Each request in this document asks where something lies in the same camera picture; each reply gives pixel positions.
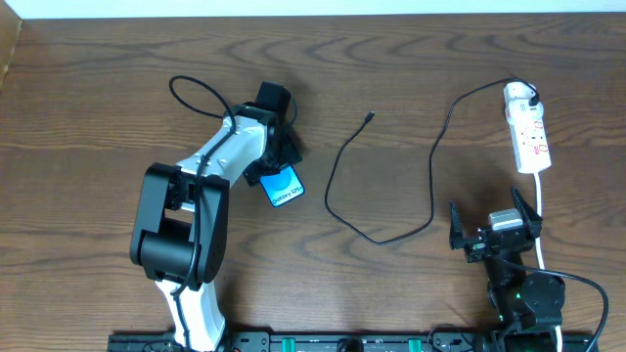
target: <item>white background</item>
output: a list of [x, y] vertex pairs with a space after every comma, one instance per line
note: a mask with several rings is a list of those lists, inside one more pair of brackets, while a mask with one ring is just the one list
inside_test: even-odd
[[626, 0], [6, 0], [23, 19], [626, 12]]

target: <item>white arm segment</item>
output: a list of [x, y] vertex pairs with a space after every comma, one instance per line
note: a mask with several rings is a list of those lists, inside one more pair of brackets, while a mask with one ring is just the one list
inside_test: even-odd
[[[202, 170], [202, 175], [218, 175], [230, 181], [231, 187], [244, 172], [246, 167], [259, 159], [265, 152], [267, 131], [266, 127], [257, 120], [248, 117], [235, 116], [237, 132], [210, 157], [207, 166]], [[197, 153], [180, 161], [177, 165], [182, 167], [185, 173], [196, 175], [200, 155], [205, 154], [219, 140], [224, 138], [231, 128], [231, 119], [224, 118], [222, 128], [206, 143]], [[194, 211], [194, 205], [184, 203], [184, 210]], [[170, 294], [179, 284], [163, 280], [156, 282], [156, 286], [163, 292], [169, 310], [172, 313], [176, 332], [174, 339], [177, 343], [185, 346], [183, 328], [178, 318], [176, 303]], [[214, 351], [219, 343], [226, 321], [217, 306], [215, 284], [202, 284], [198, 291], [185, 289], [180, 295], [183, 316], [190, 333], [190, 343], [197, 351]]]

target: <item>wooden table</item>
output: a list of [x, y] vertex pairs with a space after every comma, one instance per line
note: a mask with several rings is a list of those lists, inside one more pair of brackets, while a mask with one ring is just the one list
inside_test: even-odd
[[[344, 153], [332, 207], [376, 239], [427, 218], [426, 159], [450, 104], [515, 74], [546, 107], [553, 166], [542, 173], [548, 267], [607, 290], [603, 351], [626, 326], [626, 15], [400, 16], [31, 21], [0, 94], [0, 349], [104, 350], [120, 331], [172, 326], [154, 283], [128, 257], [143, 174], [192, 154], [219, 121], [184, 109], [167, 80], [189, 74], [232, 103], [262, 80], [297, 97], [306, 195], [270, 206], [235, 184], [217, 279], [231, 322], [274, 330], [428, 331], [497, 321], [482, 265], [448, 246], [449, 205], [468, 232], [534, 203], [515, 171], [503, 96], [463, 101], [434, 158], [435, 217], [410, 241], [375, 247], [325, 210], [339, 146], [369, 110], [374, 122]], [[193, 104], [221, 112], [192, 85]], [[524, 255], [535, 265], [533, 253]], [[567, 282], [563, 329], [593, 331], [598, 293]]]

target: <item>green marking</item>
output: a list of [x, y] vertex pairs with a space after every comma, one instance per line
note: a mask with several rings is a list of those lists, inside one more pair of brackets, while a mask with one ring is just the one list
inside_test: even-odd
[[409, 352], [422, 352], [422, 341], [416, 338], [410, 339]]
[[295, 352], [295, 339], [291, 337], [283, 338], [283, 352]]

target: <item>power strip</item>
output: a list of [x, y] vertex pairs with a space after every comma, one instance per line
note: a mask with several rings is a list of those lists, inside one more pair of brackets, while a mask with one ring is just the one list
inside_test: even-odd
[[505, 87], [505, 115], [511, 128], [517, 171], [523, 174], [538, 173], [552, 165], [543, 121], [544, 106], [529, 105], [534, 95], [520, 82]]

